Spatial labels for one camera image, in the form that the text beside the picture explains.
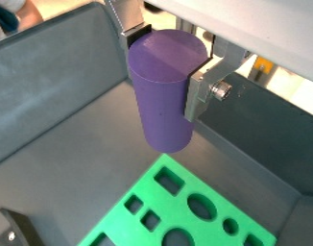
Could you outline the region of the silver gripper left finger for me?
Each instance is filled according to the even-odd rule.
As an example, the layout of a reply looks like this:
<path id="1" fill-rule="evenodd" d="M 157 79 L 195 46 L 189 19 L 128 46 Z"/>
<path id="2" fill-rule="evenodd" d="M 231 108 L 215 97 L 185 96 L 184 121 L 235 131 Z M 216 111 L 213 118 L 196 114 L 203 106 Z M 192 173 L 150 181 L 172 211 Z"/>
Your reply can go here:
<path id="1" fill-rule="evenodd" d="M 114 23 L 124 51 L 132 43 L 150 32 L 150 25 L 142 20 L 138 0 L 104 0 L 110 19 Z"/>

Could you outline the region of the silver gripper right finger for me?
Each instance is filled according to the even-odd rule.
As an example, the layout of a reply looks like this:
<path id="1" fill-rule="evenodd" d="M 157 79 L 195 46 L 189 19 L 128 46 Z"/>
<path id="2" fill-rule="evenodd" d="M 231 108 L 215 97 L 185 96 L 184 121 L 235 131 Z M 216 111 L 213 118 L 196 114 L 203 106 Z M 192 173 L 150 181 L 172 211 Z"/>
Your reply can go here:
<path id="1" fill-rule="evenodd" d="M 223 79 L 236 71 L 245 61 L 247 51 L 221 37 L 212 39 L 211 55 L 196 68 L 188 80 L 184 118 L 192 122 L 207 108 L 209 98 L 223 101 L 229 94 L 231 86 Z"/>

